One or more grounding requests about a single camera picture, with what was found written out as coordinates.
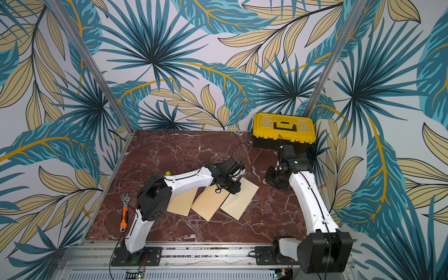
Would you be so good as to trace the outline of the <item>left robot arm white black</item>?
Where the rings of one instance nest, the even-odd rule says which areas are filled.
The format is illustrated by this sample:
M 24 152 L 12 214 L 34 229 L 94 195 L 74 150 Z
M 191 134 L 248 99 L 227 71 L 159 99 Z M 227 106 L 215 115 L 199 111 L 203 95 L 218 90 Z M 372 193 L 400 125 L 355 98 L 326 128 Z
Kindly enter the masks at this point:
M 229 157 L 222 163 L 209 163 L 197 170 L 174 176 L 154 174 L 140 189 L 136 198 L 135 217 L 128 235 L 114 249 L 113 267 L 140 266 L 156 257 L 155 248 L 145 248 L 147 237 L 156 220 L 168 210 L 171 199 L 190 190 L 215 186 L 215 191 L 236 194 L 241 190 L 244 164 Z

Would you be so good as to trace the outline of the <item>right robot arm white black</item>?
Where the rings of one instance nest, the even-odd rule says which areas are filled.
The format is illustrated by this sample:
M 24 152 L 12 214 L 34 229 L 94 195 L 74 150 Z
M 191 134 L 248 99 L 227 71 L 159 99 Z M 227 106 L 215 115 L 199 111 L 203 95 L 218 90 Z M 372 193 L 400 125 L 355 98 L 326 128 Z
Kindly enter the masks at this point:
M 280 145 L 277 155 L 278 163 L 269 167 L 265 181 L 280 190 L 294 191 L 307 236 L 303 240 L 277 238 L 270 246 L 256 247 L 257 265 L 296 264 L 306 274 L 343 272 L 354 243 L 351 235 L 342 232 L 330 215 L 309 162 L 296 156 L 293 145 Z

